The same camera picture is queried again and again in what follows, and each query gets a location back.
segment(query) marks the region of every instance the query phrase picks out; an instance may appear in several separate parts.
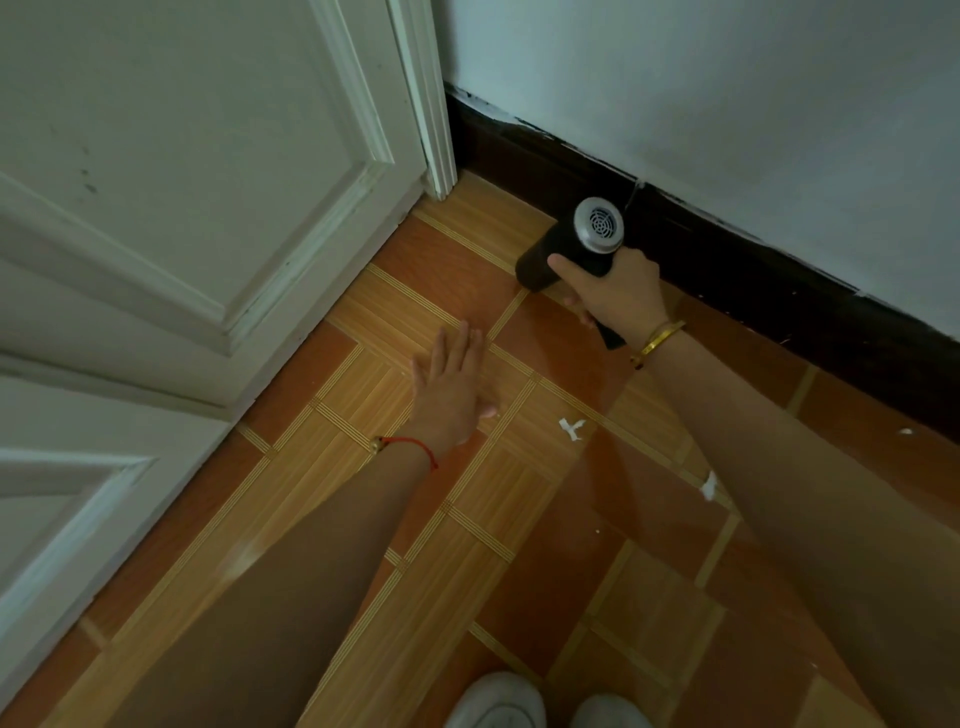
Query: door frame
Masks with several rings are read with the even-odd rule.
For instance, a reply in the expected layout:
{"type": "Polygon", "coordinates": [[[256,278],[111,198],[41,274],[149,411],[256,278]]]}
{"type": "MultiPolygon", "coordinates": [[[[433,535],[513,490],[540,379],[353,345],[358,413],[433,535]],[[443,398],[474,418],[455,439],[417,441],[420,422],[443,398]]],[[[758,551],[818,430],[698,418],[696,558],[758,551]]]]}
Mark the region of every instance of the door frame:
{"type": "Polygon", "coordinates": [[[430,0],[387,0],[407,91],[426,157],[427,193],[444,199],[457,183],[450,123],[446,116],[440,47],[430,0]]]}

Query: vacuum vent grille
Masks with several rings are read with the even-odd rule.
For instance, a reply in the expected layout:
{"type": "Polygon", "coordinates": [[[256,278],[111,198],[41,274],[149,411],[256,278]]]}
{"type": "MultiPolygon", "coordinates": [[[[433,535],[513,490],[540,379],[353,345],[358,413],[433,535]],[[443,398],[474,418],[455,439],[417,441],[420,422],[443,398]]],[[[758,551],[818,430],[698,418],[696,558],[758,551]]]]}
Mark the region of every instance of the vacuum vent grille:
{"type": "Polygon", "coordinates": [[[590,211],[590,226],[600,237],[613,237],[616,232],[616,220],[608,209],[602,207],[590,211]]]}

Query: white wall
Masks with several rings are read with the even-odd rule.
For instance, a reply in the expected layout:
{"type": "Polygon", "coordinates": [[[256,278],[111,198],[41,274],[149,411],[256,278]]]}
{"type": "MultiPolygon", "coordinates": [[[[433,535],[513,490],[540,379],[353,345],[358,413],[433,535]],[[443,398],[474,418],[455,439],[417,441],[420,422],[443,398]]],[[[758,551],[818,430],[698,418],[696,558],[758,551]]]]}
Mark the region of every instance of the white wall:
{"type": "Polygon", "coordinates": [[[960,5],[434,12],[448,82],[960,338],[960,5]]]}

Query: gold bracelet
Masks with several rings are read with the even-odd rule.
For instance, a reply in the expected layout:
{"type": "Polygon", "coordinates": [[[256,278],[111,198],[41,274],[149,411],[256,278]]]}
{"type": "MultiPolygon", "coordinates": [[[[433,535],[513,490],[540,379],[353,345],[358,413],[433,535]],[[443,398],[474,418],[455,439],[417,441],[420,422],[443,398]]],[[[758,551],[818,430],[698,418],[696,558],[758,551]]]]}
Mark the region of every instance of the gold bracelet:
{"type": "Polygon", "coordinates": [[[642,369],[643,362],[646,360],[646,357],[650,355],[650,352],[685,326],[686,321],[678,321],[676,324],[670,324],[666,327],[657,327],[650,338],[647,339],[646,346],[643,347],[640,353],[630,357],[634,369],[642,369]]]}

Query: hand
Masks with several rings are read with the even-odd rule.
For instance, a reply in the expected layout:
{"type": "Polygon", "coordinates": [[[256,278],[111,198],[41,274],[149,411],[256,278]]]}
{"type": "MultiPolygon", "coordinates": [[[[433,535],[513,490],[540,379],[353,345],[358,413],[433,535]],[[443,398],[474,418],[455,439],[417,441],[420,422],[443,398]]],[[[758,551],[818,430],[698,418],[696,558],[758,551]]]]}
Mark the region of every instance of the hand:
{"type": "Polygon", "coordinates": [[[430,372],[423,373],[417,360],[411,362],[414,377],[414,409],[410,422],[398,434],[416,437],[438,458],[467,441],[481,417],[492,417],[496,408],[477,396],[484,336],[479,328],[460,322],[457,340],[446,350],[446,332],[441,328],[433,343],[430,372]]]}
{"type": "MultiPolygon", "coordinates": [[[[613,266],[602,278],[592,276],[557,253],[546,259],[554,273],[573,289],[566,299],[582,303],[597,321],[606,324],[634,349],[642,348],[658,327],[669,321],[660,292],[660,266],[632,248],[613,254],[613,266]]],[[[590,318],[581,316],[584,323],[590,318]]]]}

